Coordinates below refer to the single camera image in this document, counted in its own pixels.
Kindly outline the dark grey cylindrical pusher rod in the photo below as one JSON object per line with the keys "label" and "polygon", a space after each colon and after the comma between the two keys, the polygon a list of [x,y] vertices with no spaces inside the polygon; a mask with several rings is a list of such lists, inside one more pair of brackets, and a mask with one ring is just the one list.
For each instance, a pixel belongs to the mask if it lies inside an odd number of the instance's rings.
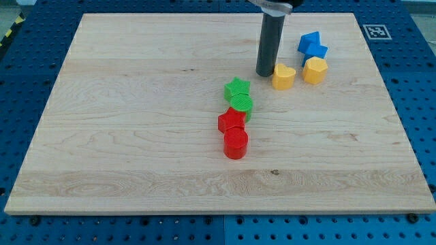
{"label": "dark grey cylindrical pusher rod", "polygon": [[285,16],[271,16],[263,13],[256,63],[256,73],[259,76],[269,77],[273,74],[284,20]]}

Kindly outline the silver tool mount bracket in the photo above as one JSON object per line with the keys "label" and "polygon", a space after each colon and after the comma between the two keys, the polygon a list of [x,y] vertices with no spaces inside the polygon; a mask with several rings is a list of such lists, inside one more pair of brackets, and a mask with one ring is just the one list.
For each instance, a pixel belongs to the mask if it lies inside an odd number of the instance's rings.
{"label": "silver tool mount bracket", "polygon": [[265,14],[270,16],[291,14],[294,9],[294,6],[289,1],[249,0],[249,2],[260,7]]}

